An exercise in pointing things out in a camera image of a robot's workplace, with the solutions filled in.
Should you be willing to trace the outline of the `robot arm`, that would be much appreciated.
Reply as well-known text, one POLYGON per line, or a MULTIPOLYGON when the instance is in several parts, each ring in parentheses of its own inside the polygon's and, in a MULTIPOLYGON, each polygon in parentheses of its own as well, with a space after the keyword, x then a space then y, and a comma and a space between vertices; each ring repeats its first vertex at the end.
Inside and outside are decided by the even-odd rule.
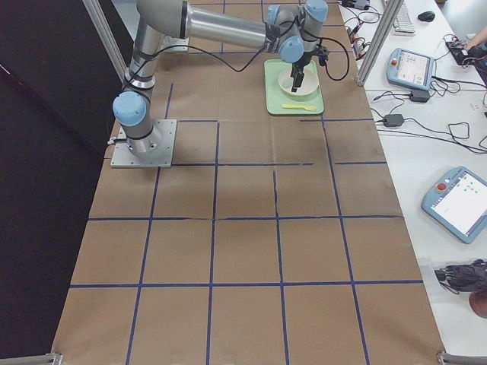
POLYGON ((304 80, 304 68, 317 57, 321 65, 329 51, 318 34, 328 5, 308 1, 304 5, 270 5, 264 21, 194 8, 187 1, 139 1, 139 22, 132 60, 125 72, 121 94, 113 101, 113 113, 126 134, 131 155, 147 157, 161 149, 163 135, 149 116, 155 85, 155 61, 163 52, 165 36, 178 40, 196 37, 277 53, 291 65, 292 89, 304 80))

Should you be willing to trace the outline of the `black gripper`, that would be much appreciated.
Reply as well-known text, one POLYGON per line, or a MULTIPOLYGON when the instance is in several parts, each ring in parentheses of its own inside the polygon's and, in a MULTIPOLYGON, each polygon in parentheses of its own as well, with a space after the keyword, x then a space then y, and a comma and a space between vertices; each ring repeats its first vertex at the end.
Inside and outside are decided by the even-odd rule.
POLYGON ((292 63, 291 76, 293 79, 291 92, 295 93, 301 87, 304 79, 304 67, 310 64, 312 58, 316 56, 320 66, 325 66, 329 58, 329 50, 325 46, 317 45, 314 50, 310 52, 305 52, 302 57, 297 61, 292 63))

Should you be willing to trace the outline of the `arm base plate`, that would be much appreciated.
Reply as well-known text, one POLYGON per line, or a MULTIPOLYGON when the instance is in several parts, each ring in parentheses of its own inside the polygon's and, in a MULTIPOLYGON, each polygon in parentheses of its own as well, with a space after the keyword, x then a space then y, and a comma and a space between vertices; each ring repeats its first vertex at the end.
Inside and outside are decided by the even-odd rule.
POLYGON ((164 35, 161 42, 161 49, 166 52, 188 52, 189 38, 179 39, 164 35))
POLYGON ((144 139, 126 136, 121 126, 114 144, 110 166, 112 168, 171 167, 177 120, 153 119, 151 134, 144 139))

